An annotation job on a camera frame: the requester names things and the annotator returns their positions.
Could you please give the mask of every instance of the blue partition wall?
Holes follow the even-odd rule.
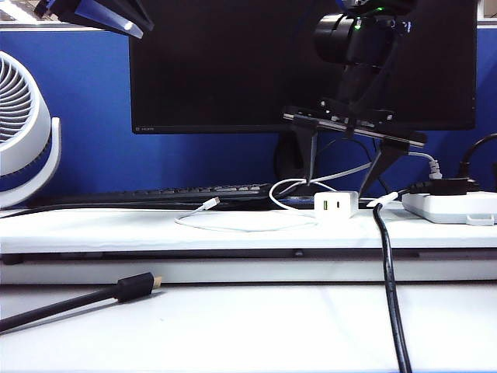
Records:
[[[0,50],[31,71],[50,112],[62,119],[62,161],[43,195],[275,180],[275,134],[132,134],[126,37],[100,31],[4,31],[0,32]],[[468,145],[495,131],[495,90],[497,30],[479,30],[477,128],[429,132],[425,149],[440,160],[446,175],[454,175]],[[323,145],[341,136],[323,134],[320,142]],[[361,140],[372,151],[370,139]],[[495,148],[495,144],[486,145],[474,157],[471,169],[487,189],[494,187]],[[320,155],[320,173],[366,161],[358,145],[340,141]],[[427,171],[425,160],[406,157],[384,178],[396,189],[424,180]],[[363,176],[349,176],[333,186],[357,189]],[[375,185],[372,193],[380,194],[382,189]]]

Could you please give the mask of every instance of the white desk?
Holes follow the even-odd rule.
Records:
[[[95,288],[0,287],[2,317]],[[163,287],[0,336],[0,370],[396,371],[380,285]],[[497,285],[399,285],[415,371],[497,371]]]
[[[396,249],[400,281],[497,279],[495,226],[438,225],[393,208],[383,216]],[[0,281],[103,284],[148,271],[161,274],[166,283],[383,280],[380,234],[371,211],[360,211],[336,225],[251,233],[175,224],[181,215],[178,211],[72,210],[0,220],[2,254],[84,253],[87,259],[29,257],[21,264],[2,265]],[[296,224],[302,217],[284,211],[235,211],[207,212],[189,219],[198,224],[261,228]],[[314,255],[313,249],[321,253]],[[213,250],[225,256],[211,256]],[[245,250],[241,257],[226,257],[239,250]],[[274,257],[264,255],[271,250],[276,250]],[[304,255],[293,256],[293,250],[303,250]],[[362,251],[354,256],[357,250]],[[245,255],[247,251],[255,254]],[[101,253],[115,255],[102,260]],[[142,259],[130,260],[123,253],[141,254]],[[174,256],[157,259],[165,253]]]

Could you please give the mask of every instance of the black keyboard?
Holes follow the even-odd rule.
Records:
[[[126,192],[92,193],[67,197],[39,197],[30,207],[55,204],[198,204],[214,197],[221,201],[263,200],[269,197],[272,184],[204,186],[196,188],[168,188]]]

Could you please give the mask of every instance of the white power strip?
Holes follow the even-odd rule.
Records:
[[[497,221],[497,193],[470,192],[464,196],[406,194],[404,209],[434,223],[494,225]]]

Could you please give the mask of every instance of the white fan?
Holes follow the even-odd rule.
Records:
[[[50,119],[33,76],[16,59],[0,51],[0,177],[32,163],[48,146],[43,168],[28,182],[0,192],[0,209],[22,202],[55,174],[61,159],[61,123]]]

